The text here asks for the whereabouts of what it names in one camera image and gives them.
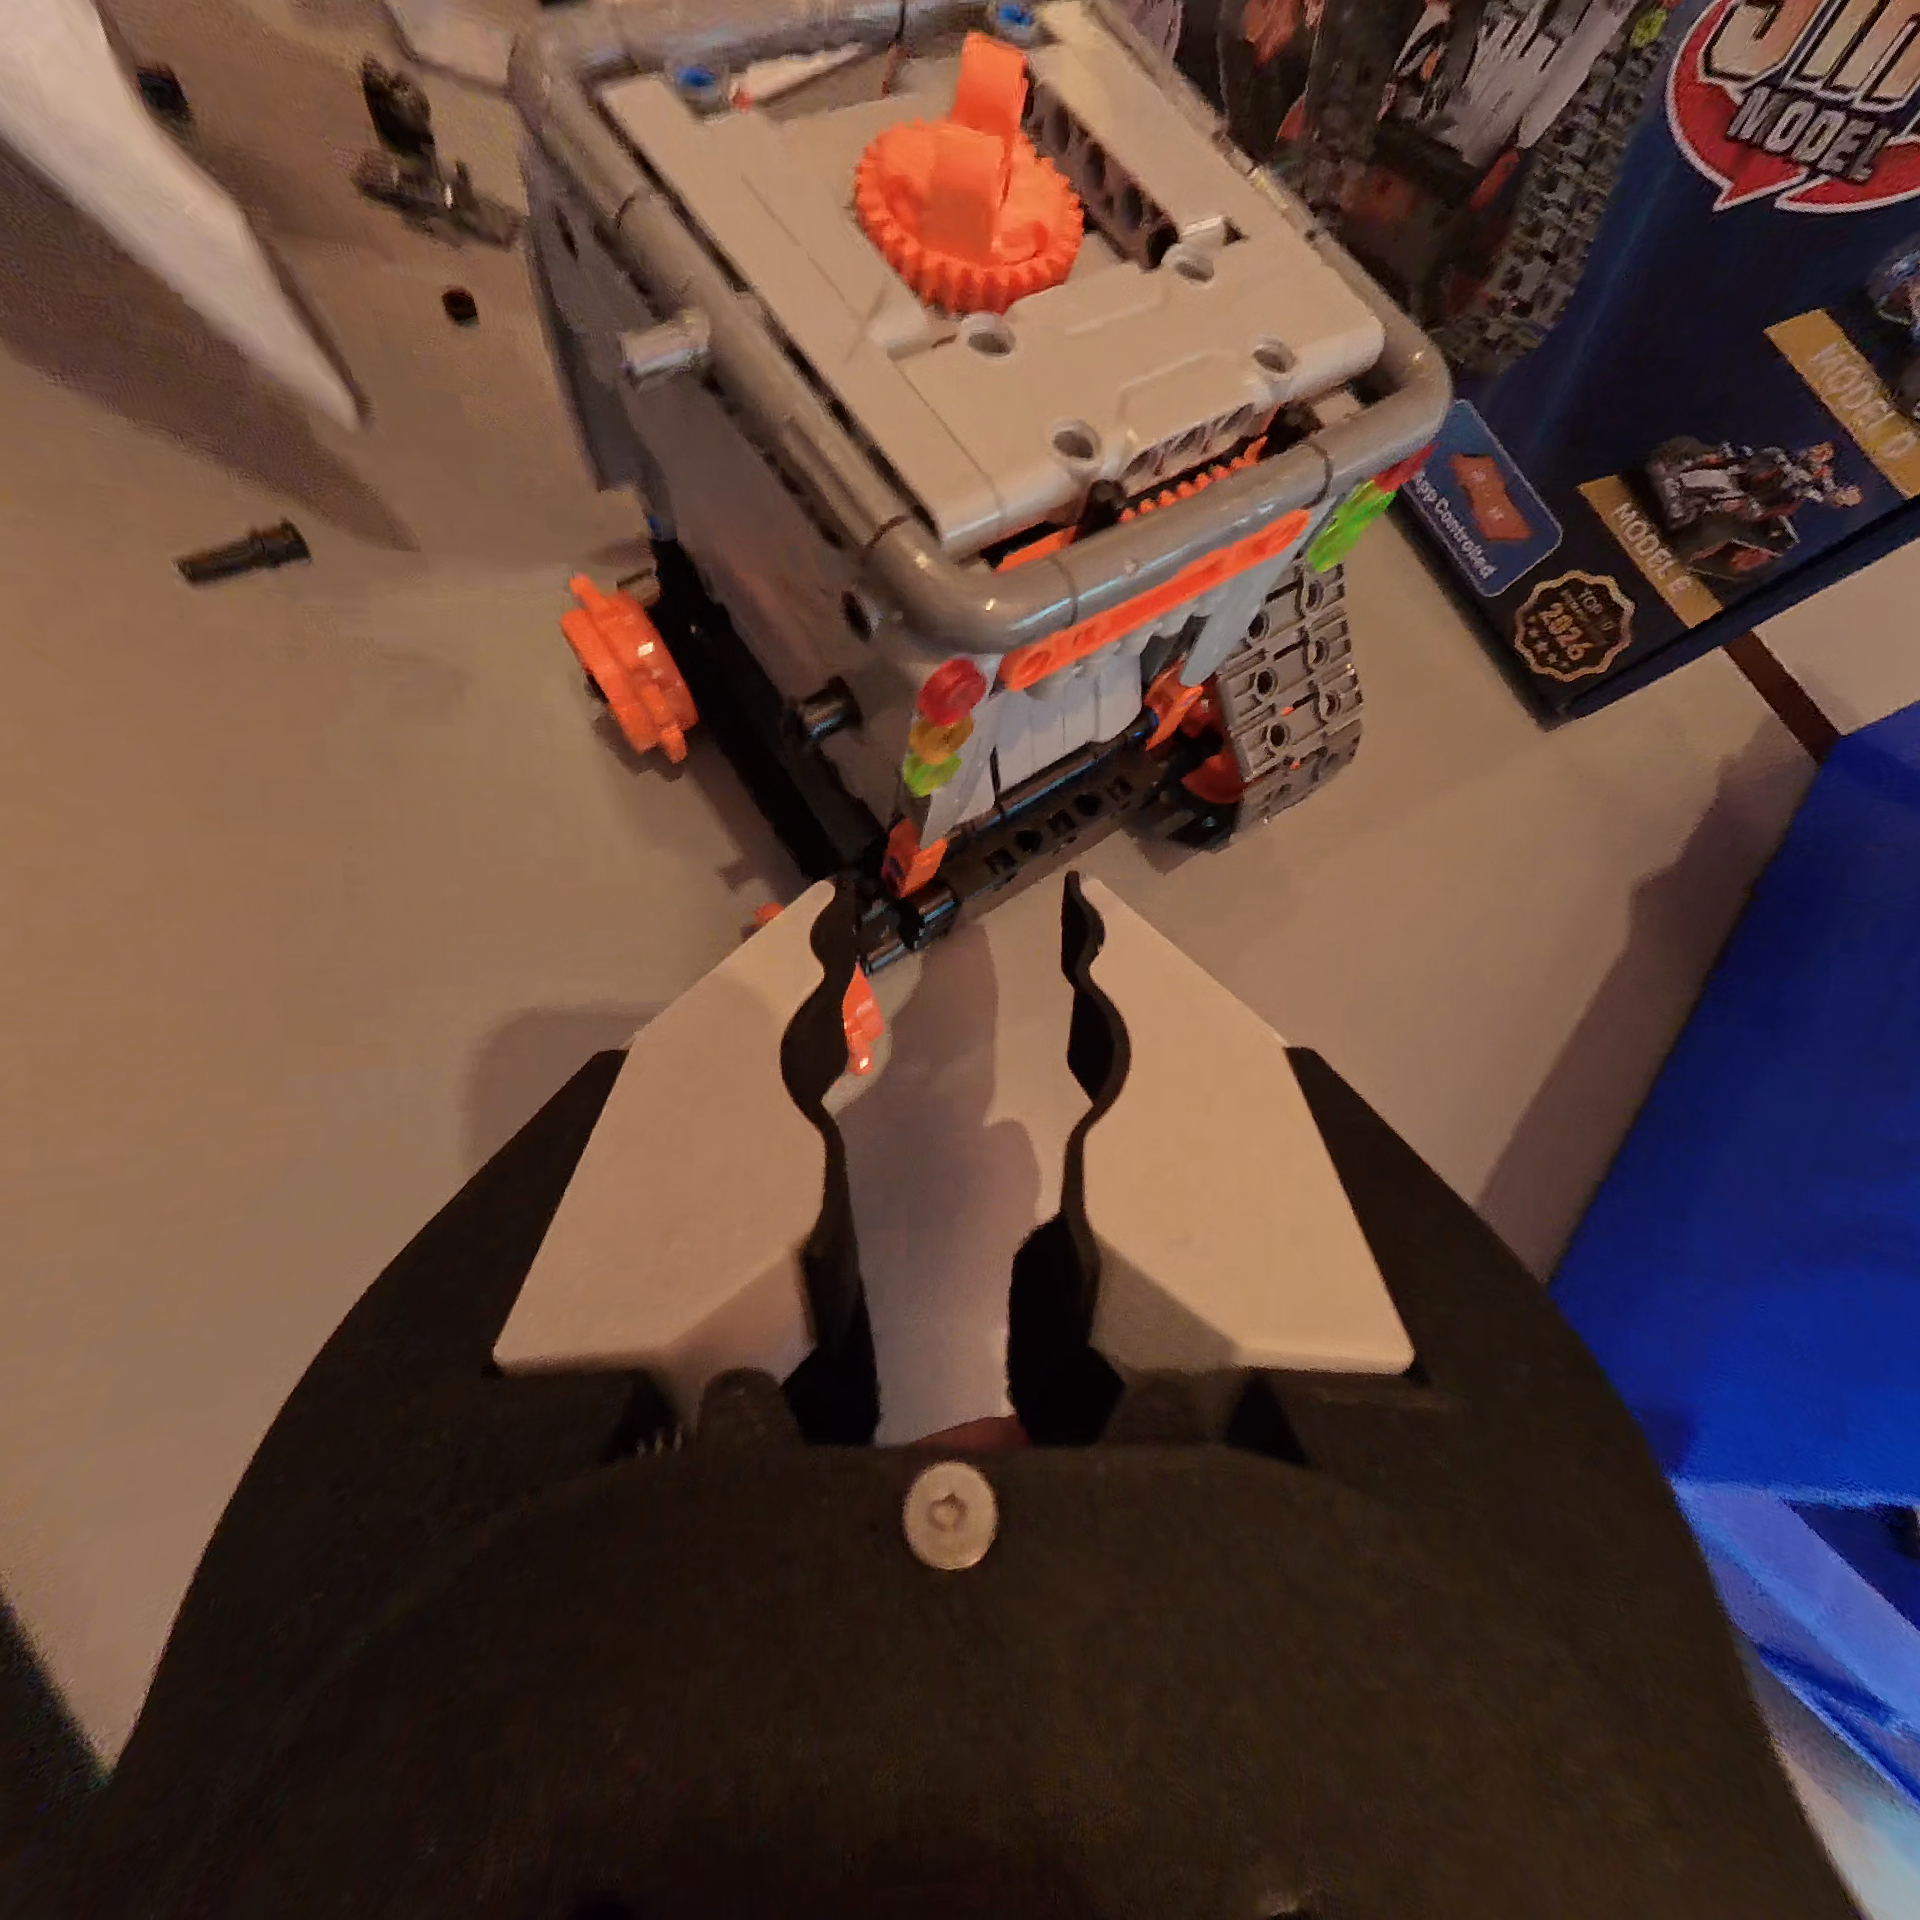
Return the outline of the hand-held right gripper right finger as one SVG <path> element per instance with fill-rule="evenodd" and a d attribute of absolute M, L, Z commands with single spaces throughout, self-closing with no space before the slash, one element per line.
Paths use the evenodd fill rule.
<path fill-rule="evenodd" d="M 1415 1361 L 1280 1033 L 1101 880 L 1063 881 L 1066 1060 L 1086 1108 L 1012 1264 L 1012 1409 L 1092 1444 L 1132 1385 L 1227 1416 L 1250 1375 Z"/>

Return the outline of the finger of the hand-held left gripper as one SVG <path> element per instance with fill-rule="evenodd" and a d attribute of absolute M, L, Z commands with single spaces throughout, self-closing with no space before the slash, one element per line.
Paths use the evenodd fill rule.
<path fill-rule="evenodd" d="M 151 117 L 94 5 L 2 5 L 2 142 L 258 373 L 360 425 L 338 354 L 250 217 Z"/>

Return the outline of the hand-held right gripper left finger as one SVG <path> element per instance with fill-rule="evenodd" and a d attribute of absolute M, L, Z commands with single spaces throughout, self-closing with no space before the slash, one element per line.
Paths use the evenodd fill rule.
<path fill-rule="evenodd" d="M 820 880 L 634 1038 L 495 1337 L 503 1374 L 639 1374 L 691 1423 L 716 1378 L 756 1372 L 806 1439 L 872 1439 L 831 1108 L 855 973 L 853 887 Z"/>

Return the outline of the grey orange toy block vehicle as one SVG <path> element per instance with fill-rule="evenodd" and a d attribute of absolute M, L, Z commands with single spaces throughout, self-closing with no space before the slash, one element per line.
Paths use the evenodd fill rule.
<path fill-rule="evenodd" d="M 1118 5 L 555 6 L 507 84 L 644 517 L 567 644 L 634 752 L 707 721 L 867 975 L 1352 760 L 1341 564 L 1448 368 Z"/>

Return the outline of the single grey track link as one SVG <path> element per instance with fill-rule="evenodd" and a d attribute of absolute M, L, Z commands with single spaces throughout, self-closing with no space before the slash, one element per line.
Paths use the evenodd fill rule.
<path fill-rule="evenodd" d="M 363 198 L 454 247 L 514 249 L 519 242 L 520 215 L 479 191 L 464 161 L 445 174 L 434 160 L 371 151 L 355 167 L 355 185 Z"/>

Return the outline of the black grey cross connector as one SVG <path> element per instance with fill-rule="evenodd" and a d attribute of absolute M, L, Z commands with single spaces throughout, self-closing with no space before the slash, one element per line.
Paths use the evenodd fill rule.
<path fill-rule="evenodd" d="M 359 79 L 382 149 L 412 160 L 421 160 L 436 149 L 429 101 L 412 76 L 365 57 Z"/>

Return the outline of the blue plastic bin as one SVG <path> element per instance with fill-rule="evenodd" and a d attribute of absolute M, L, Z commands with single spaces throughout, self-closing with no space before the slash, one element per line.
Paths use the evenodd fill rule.
<path fill-rule="evenodd" d="M 1552 1296 L 1734 1624 L 1916 1804 L 1916 705 L 1818 770 Z"/>

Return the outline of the blue printed toy box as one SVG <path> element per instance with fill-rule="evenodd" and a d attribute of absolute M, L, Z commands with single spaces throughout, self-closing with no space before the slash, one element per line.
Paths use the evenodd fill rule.
<path fill-rule="evenodd" d="M 1183 5 L 1447 359 L 1398 503 L 1541 717 L 1916 542 L 1916 1 Z"/>

